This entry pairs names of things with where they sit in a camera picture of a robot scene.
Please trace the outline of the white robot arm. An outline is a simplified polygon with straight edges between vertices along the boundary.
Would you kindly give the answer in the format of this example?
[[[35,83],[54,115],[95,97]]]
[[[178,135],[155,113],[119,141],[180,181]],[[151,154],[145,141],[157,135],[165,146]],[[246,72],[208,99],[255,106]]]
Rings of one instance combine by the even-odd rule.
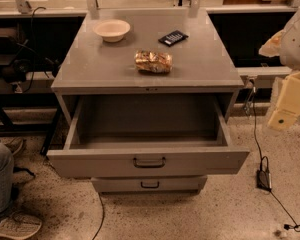
[[[300,7],[285,27],[261,46],[259,54],[278,56],[281,64],[291,69],[284,79],[275,79],[267,112],[266,126],[283,131],[300,116]]]

